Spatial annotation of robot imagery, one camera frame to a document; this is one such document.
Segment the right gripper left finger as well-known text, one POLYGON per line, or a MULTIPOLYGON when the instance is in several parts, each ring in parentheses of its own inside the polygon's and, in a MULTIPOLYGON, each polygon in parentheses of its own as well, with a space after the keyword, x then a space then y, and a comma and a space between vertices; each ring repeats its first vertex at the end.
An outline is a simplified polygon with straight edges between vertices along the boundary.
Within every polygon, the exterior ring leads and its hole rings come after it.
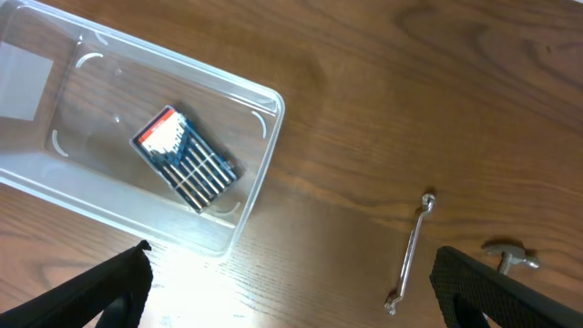
POLYGON ((137 328, 153 281, 145 240, 56 288, 1 314, 9 328, 137 328))

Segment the blue precision screwdriver set case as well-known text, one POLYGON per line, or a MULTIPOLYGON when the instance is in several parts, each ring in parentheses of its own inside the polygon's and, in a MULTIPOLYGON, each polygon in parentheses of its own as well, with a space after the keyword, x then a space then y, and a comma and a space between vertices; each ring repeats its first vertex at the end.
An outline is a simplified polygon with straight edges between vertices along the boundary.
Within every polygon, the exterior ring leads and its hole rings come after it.
POLYGON ((238 176, 182 112, 166 106, 129 141, 195 212, 207 209, 238 176))

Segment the clear plastic storage container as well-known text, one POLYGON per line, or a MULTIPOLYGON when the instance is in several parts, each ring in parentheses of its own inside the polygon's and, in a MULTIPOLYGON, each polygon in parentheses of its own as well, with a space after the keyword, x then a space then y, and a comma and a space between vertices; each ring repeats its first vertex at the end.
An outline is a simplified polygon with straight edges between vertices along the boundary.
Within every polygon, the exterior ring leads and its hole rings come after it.
POLYGON ((227 255, 284 112, 276 91, 193 58, 37 1, 1 4, 1 181, 93 220, 227 255), (238 176, 201 213, 129 143, 166 106, 238 176))

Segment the small black-handled claw hammer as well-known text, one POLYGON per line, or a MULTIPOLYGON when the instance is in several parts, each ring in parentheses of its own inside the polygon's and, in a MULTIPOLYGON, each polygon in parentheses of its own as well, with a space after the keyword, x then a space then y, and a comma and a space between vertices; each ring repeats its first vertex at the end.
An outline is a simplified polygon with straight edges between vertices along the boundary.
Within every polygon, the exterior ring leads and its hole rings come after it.
POLYGON ((531 269, 540 267, 539 258, 535 253, 526 251, 523 247, 508 243, 488 243, 482 247, 488 255, 500 255, 501 262, 497 271, 507 275, 513 266, 524 264, 531 269))

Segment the silver offset ring wrench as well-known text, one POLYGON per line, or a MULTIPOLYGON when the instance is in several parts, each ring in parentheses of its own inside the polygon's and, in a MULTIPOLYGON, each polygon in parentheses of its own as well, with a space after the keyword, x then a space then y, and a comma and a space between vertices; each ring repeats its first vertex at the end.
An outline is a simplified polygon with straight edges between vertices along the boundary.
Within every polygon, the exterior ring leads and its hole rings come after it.
POLYGON ((421 200, 421 207, 418 211, 418 216, 415 225, 411 230, 409 240, 407 243, 407 248, 404 255, 404 262, 402 265, 402 269, 400 271, 398 283, 394 290, 387 295, 387 298, 385 300, 384 309, 390 315, 396 314, 397 304, 401 302, 404 298, 410 271, 414 261, 414 253, 419 238, 420 230, 424 218, 429 216, 434 211, 435 203, 436 197, 433 192, 426 192, 423 194, 421 200))

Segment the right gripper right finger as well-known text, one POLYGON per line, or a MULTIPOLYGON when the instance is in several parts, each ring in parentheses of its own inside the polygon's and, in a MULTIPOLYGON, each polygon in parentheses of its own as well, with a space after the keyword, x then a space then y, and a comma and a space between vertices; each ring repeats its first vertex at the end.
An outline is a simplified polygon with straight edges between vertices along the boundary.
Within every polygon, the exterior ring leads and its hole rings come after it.
POLYGON ((449 328, 582 328, 582 313, 450 246, 437 250, 430 283, 449 328))

